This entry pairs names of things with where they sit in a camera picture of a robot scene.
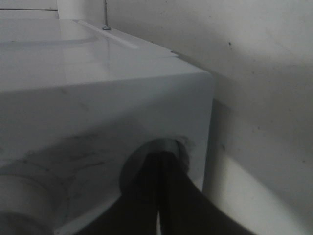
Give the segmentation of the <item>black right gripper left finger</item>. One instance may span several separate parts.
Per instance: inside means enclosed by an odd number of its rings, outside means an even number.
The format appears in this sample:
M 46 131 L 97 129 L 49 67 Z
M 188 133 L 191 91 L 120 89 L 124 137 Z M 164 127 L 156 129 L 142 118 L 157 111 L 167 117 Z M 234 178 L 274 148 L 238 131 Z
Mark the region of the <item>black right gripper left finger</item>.
M 119 199 L 78 235 L 155 235 L 159 206 L 160 155 L 148 154 Z

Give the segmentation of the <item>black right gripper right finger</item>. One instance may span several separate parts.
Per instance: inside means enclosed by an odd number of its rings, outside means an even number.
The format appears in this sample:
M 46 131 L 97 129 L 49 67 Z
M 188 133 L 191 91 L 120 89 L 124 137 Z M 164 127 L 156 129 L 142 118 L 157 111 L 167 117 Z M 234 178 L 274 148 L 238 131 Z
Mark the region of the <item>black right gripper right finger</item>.
M 164 235 L 250 235 L 195 187 L 174 154 L 162 152 L 160 223 Z

